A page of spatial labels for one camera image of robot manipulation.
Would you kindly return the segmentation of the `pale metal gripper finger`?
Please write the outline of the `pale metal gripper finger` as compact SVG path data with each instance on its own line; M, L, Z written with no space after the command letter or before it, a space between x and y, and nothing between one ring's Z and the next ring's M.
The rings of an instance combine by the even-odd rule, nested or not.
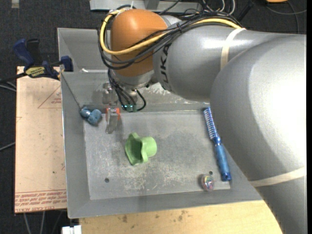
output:
M119 108L107 108L105 119L107 122L105 132L111 134L116 128L119 121Z
M103 84L102 103L105 105L114 104L114 89L110 82Z

